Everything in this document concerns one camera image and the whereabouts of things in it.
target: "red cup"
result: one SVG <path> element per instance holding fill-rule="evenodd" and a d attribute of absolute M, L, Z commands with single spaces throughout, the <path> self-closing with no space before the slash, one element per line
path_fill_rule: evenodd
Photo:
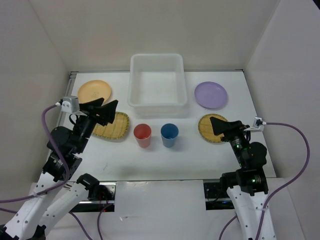
<path fill-rule="evenodd" d="M 146 148 L 150 145 L 151 133 L 151 127 L 144 123 L 137 125 L 133 130 L 134 137 L 141 148 Z"/>

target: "orange plate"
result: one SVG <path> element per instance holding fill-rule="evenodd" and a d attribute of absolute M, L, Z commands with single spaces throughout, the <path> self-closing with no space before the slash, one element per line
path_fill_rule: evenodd
<path fill-rule="evenodd" d="M 87 103 L 99 98 L 104 98 L 104 102 L 106 102 L 110 95 L 110 85 L 102 80 L 88 81 L 78 90 L 78 98 L 80 103 Z"/>

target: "woven tray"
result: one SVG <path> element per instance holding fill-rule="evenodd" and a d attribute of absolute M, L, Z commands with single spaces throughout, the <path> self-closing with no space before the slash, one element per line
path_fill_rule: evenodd
<path fill-rule="evenodd" d="M 105 139 L 121 139 L 126 135 L 129 129 L 129 122 L 130 120 L 127 114 L 117 111 L 113 124 L 109 123 L 107 126 L 96 124 L 92 134 Z"/>
<path fill-rule="evenodd" d="M 228 122 L 227 119 L 225 119 L 223 116 L 219 114 L 211 113 L 211 114 L 204 115 L 198 123 L 199 133 L 206 141 L 210 143 L 216 143 L 216 144 L 221 143 L 222 142 L 221 137 L 224 137 L 224 135 L 223 134 L 220 134 L 218 136 L 214 135 L 214 130 L 210 122 L 210 117 L 215 117 L 217 119 Z"/>

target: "purple plate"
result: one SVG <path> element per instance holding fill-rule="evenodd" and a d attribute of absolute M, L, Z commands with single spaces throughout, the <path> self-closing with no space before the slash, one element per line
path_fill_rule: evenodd
<path fill-rule="evenodd" d="M 196 86 L 194 96 L 198 104 L 206 109 L 218 109 L 227 104 L 228 94 L 223 86 L 205 81 Z"/>

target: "plate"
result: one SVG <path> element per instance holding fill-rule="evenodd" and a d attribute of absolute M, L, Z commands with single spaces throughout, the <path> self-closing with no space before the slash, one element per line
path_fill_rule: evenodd
<path fill-rule="evenodd" d="M 106 102 L 110 95 L 110 85 L 102 80 L 88 81 L 78 90 L 78 99 L 82 104 L 99 98 L 104 98 L 104 102 Z"/>
<path fill-rule="evenodd" d="M 220 135 L 216 136 L 214 134 L 214 130 L 212 128 L 210 117 L 215 117 L 217 119 L 228 122 L 227 119 L 225 119 L 223 116 L 221 116 L 219 114 L 210 113 L 210 114 L 204 115 L 199 120 L 199 123 L 198 123 L 199 133 L 206 141 L 208 141 L 210 143 L 215 143 L 215 144 L 222 143 L 221 137 L 224 137 L 224 135 L 220 134 Z"/>
<path fill-rule="evenodd" d="M 225 88 L 213 81 L 205 81 L 196 86 L 194 96 L 197 103 L 206 109 L 224 107 L 228 101 Z"/>
<path fill-rule="evenodd" d="M 115 118 L 113 124 L 108 124 L 107 126 L 101 126 L 96 124 L 92 134 L 105 139 L 121 139 L 123 138 L 129 129 L 129 116 L 124 112 L 115 112 Z"/>

